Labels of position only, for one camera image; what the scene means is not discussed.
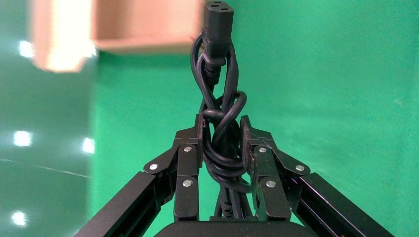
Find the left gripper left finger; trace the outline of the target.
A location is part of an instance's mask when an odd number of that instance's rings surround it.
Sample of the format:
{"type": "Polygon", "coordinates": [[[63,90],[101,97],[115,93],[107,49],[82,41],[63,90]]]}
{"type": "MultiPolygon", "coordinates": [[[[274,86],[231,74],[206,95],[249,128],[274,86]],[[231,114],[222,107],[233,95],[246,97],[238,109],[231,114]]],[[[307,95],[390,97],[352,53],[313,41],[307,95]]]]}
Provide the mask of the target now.
{"type": "Polygon", "coordinates": [[[199,219],[198,175],[204,120],[176,133],[173,145],[144,166],[81,228],[78,237],[141,237],[175,199],[175,221],[199,219]]]}

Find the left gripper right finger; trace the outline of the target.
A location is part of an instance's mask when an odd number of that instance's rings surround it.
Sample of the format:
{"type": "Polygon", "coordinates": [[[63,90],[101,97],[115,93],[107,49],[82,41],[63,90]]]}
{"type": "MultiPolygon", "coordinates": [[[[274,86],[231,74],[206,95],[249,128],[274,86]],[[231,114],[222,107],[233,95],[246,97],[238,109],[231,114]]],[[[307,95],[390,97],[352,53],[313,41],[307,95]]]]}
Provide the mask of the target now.
{"type": "Polygon", "coordinates": [[[390,232],[241,117],[242,151],[262,237],[388,237],[390,232]]]}

